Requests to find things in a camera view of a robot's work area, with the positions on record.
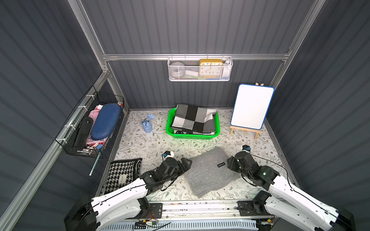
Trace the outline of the dark grey scarf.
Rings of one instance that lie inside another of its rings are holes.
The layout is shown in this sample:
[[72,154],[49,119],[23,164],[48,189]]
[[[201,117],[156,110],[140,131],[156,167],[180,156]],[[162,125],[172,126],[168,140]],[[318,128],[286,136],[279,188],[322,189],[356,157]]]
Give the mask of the dark grey scarf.
[[196,197],[220,190],[240,178],[237,172],[227,167],[227,159],[220,147],[191,158],[191,168],[185,173],[185,178]]

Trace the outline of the grey black checked scarf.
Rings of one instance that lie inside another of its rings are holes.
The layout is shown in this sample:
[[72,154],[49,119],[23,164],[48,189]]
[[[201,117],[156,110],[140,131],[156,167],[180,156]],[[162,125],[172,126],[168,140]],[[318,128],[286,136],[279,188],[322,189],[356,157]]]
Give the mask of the grey black checked scarf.
[[174,131],[182,133],[214,135],[216,113],[216,109],[178,104],[170,125]]

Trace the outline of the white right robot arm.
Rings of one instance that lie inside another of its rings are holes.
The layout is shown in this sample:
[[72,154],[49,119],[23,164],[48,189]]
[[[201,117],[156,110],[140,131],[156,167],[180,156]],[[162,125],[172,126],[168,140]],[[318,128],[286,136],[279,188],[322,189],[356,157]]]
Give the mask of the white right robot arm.
[[256,214],[267,212],[304,231],[354,231],[355,219],[346,209],[337,210],[300,188],[269,166],[260,166],[249,147],[227,160],[227,167],[262,190],[250,206]]

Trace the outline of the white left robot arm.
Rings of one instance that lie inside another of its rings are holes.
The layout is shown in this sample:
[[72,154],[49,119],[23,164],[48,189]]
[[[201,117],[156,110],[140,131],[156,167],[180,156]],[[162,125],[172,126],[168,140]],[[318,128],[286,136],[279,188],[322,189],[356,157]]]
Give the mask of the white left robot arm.
[[190,159],[178,161],[167,156],[159,167],[120,189],[94,198],[82,196],[64,218],[66,230],[100,231],[115,222],[146,215],[149,203],[145,197],[163,190],[164,183],[176,181],[191,165]]

